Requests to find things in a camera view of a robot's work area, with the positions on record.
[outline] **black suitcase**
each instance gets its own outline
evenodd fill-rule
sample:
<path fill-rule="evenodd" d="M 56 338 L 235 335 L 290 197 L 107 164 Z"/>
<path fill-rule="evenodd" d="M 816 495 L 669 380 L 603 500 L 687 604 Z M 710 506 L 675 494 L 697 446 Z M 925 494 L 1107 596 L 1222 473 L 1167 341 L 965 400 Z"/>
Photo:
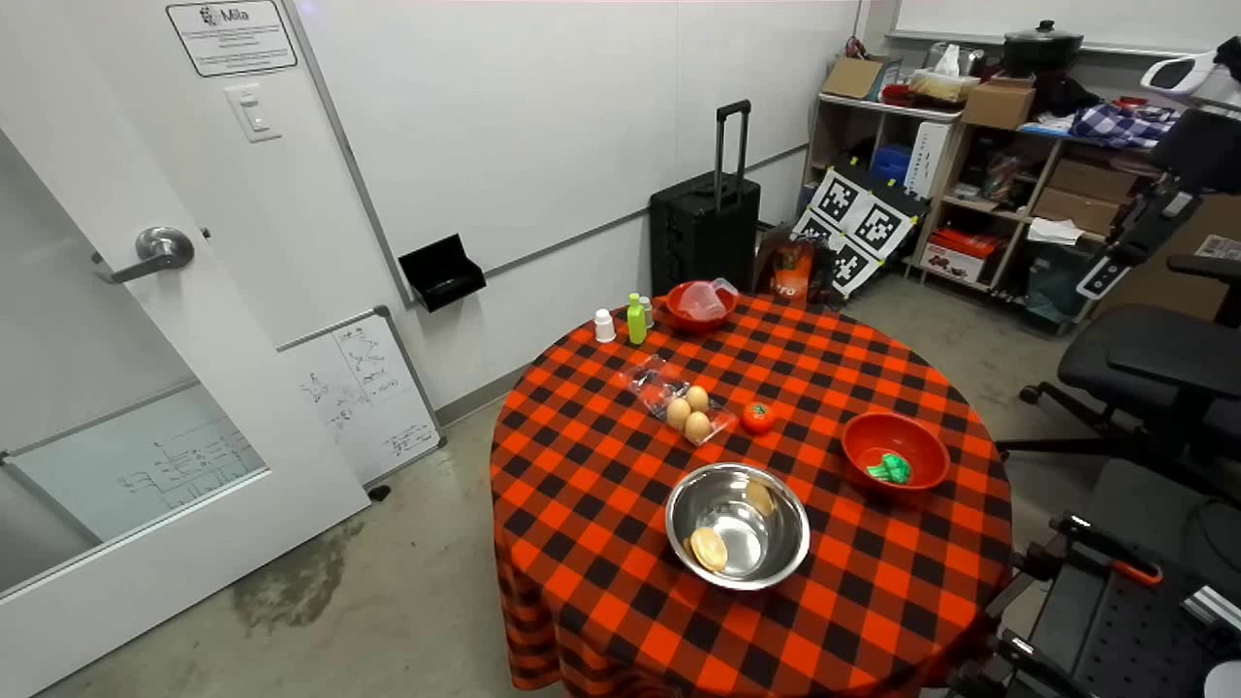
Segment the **black suitcase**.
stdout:
<path fill-rule="evenodd" d="M 736 176 L 727 176 L 727 126 L 740 113 Z M 652 296 L 682 278 L 727 274 L 752 286 L 752 245 L 759 225 L 759 188 L 745 180 L 749 101 L 719 108 L 713 171 L 652 193 Z"/>

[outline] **red container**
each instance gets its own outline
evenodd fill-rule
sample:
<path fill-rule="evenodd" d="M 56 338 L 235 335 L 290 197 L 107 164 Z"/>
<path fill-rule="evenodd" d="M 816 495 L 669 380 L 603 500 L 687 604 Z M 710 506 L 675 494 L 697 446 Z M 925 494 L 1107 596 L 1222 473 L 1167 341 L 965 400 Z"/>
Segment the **red container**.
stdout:
<path fill-rule="evenodd" d="M 669 323 L 675 335 L 687 338 L 705 338 L 730 326 L 735 312 L 736 312 L 736 296 L 730 286 L 713 286 L 713 296 L 727 304 L 727 316 L 713 323 L 697 323 L 691 316 L 682 316 L 682 296 L 691 285 L 675 285 L 663 300 L 660 300 L 660 323 Z"/>
<path fill-rule="evenodd" d="M 928 494 L 948 482 L 948 446 L 938 435 L 908 416 L 898 411 L 862 411 L 843 429 L 843 451 L 862 482 L 890 488 L 890 494 Z M 867 471 L 886 462 L 886 454 L 900 454 L 913 471 L 906 485 L 877 482 Z"/>

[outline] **white door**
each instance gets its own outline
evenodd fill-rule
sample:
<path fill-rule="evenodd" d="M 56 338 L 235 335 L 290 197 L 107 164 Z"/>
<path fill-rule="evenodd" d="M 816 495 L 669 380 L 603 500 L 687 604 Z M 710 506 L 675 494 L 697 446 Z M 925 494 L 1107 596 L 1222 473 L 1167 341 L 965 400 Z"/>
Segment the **white door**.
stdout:
<path fill-rule="evenodd" d="M 32 694 L 364 494 L 58 4 L 0 4 L 0 93 L 0 694 Z M 151 225 L 195 261 L 95 274 Z"/>

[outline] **stainless steel bowl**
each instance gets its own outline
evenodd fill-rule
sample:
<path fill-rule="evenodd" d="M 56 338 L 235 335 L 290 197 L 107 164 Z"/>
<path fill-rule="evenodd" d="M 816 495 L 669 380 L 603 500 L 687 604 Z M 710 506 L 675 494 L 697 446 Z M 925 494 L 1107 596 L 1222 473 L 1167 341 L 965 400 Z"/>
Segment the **stainless steel bowl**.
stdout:
<path fill-rule="evenodd" d="M 774 494 L 774 506 L 752 500 L 752 482 Z M 710 528 L 721 535 L 730 563 L 705 572 L 691 535 Z M 783 482 L 756 464 L 719 462 L 687 473 L 669 495 L 669 539 L 672 552 L 710 587 L 721 588 L 767 588 L 781 587 L 811 552 L 811 524 L 801 495 Z"/>

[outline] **round table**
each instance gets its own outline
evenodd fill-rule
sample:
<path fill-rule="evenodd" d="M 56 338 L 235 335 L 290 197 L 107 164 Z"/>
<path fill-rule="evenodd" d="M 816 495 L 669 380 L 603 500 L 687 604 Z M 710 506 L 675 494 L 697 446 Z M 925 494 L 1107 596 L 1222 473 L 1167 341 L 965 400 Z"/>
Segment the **round table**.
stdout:
<path fill-rule="evenodd" d="M 580 326 L 509 391 L 494 441 L 494 543 L 511 683 L 572 694 L 868 694 L 935 668 L 1004 587 L 1010 477 L 973 406 L 900 341 L 846 316 L 740 300 L 730 329 L 642 345 Z M 705 446 L 648 416 L 633 367 L 663 356 L 774 435 Z M 952 482 L 877 500 L 843 423 L 890 406 L 935 428 Z M 811 517 L 807 563 L 766 595 L 696 578 L 663 535 L 675 482 L 710 462 L 778 473 Z"/>

